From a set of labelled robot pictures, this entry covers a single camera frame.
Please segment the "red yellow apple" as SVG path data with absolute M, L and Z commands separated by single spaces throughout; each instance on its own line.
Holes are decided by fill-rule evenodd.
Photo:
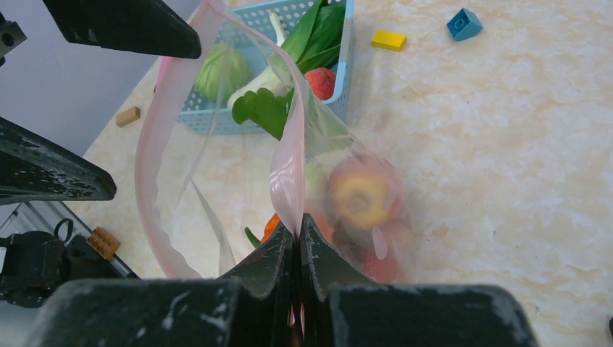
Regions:
M 350 228 L 369 231 L 405 214 L 404 186 L 398 171 L 376 155 L 343 160 L 331 171 L 328 185 L 334 211 Z

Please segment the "red cherry bunch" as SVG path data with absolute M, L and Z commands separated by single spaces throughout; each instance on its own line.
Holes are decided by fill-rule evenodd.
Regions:
M 357 231 L 337 223 L 333 244 L 356 269 L 379 283 L 402 283 L 415 263 L 414 237 L 404 220 L 392 220 L 371 231 Z

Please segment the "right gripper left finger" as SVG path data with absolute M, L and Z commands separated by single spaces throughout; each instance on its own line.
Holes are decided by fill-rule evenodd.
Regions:
M 221 276 L 233 285 L 227 346 L 289 346 L 294 237 L 280 224 Z

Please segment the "clear pink-dotted zip bag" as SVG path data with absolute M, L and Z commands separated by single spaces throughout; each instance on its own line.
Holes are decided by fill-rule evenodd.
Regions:
M 212 278 L 270 235 L 272 218 L 299 237 L 312 215 L 333 244 L 337 216 L 328 178 L 343 160 L 373 154 L 312 91 L 281 47 L 249 29 L 222 1 L 203 1 L 190 18 L 202 56 L 172 58 L 156 85 L 135 161 L 137 207 L 150 248 L 169 278 Z M 283 61 L 293 97 L 281 136 L 269 132 L 201 135 L 178 117 L 224 23 L 262 41 Z

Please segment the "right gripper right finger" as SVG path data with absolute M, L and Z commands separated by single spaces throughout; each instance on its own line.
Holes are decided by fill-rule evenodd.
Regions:
M 347 319 L 336 306 L 330 305 L 330 289 L 374 281 L 325 241 L 314 217 L 308 213 L 303 215 L 299 247 L 306 345 L 350 346 Z

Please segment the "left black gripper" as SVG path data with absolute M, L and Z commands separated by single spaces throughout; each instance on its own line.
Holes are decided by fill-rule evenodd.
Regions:
M 197 32 L 163 1 L 44 0 L 70 43 L 156 56 L 197 59 Z M 27 40 L 0 14 L 0 67 Z M 102 168 L 11 121 L 1 119 L 1 204 L 110 201 L 117 192 Z

